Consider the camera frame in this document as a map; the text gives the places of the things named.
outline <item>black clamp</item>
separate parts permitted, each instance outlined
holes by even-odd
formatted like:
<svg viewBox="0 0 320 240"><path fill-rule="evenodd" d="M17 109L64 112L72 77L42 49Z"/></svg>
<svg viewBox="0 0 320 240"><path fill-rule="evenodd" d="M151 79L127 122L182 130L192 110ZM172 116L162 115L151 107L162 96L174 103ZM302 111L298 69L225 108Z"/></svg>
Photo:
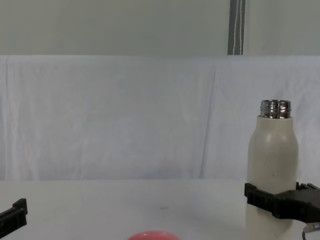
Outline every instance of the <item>black clamp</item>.
<svg viewBox="0 0 320 240"><path fill-rule="evenodd" d="M296 183L295 190L271 194L246 183L247 203L271 212L277 219L293 219L308 223L320 222L320 188L311 183Z"/></svg>
<svg viewBox="0 0 320 240"><path fill-rule="evenodd" d="M12 208L0 213L0 239L27 225L27 200L21 198Z"/></svg>

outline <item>white fabric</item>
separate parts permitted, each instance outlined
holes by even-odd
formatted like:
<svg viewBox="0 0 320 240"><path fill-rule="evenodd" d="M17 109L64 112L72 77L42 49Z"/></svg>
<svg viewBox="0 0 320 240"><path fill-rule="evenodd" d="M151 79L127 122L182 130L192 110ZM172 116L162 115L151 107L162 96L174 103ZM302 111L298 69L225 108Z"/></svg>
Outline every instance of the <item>white fabric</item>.
<svg viewBox="0 0 320 240"><path fill-rule="evenodd" d="M199 177L213 59L2 61L6 180Z"/></svg>
<svg viewBox="0 0 320 240"><path fill-rule="evenodd" d="M245 179L270 98L317 178L319 93L320 57L2 56L0 179Z"/></svg>

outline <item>cable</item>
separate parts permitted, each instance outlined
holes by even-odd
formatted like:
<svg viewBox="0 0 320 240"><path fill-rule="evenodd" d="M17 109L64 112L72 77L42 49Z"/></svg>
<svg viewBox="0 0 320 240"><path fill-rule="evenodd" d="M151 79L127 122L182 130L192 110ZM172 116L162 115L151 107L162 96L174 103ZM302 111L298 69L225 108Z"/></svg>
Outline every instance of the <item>cable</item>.
<svg viewBox="0 0 320 240"><path fill-rule="evenodd" d="M238 9L239 9L239 0L236 0L236 10L235 10L235 19L234 19L234 31L233 31L233 49L232 49L232 55L235 55L235 50L236 50L236 31L237 31L237 22L238 22Z"/></svg>

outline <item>gray wall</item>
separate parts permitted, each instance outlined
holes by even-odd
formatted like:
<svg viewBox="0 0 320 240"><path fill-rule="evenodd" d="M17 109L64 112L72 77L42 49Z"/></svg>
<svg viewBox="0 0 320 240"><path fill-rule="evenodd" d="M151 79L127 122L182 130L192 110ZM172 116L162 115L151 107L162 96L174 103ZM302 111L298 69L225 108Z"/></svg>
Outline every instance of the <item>gray wall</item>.
<svg viewBox="0 0 320 240"><path fill-rule="evenodd" d="M247 0L245 54L320 55L320 1Z"/></svg>
<svg viewBox="0 0 320 240"><path fill-rule="evenodd" d="M0 55L227 54L228 0L1 0Z"/></svg>

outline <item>bottle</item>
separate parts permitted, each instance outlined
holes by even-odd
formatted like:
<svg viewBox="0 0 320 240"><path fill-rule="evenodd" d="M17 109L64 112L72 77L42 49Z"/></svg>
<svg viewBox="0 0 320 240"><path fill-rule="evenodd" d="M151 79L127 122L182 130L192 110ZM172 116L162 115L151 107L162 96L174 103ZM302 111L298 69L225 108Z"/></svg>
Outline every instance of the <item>bottle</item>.
<svg viewBox="0 0 320 240"><path fill-rule="evenodd" d="M290 101L263 100L249 142L247 181L271 194L296 188L298 142L290 115ZM246 240L291 240L292 223L246 205Z"/></svg>

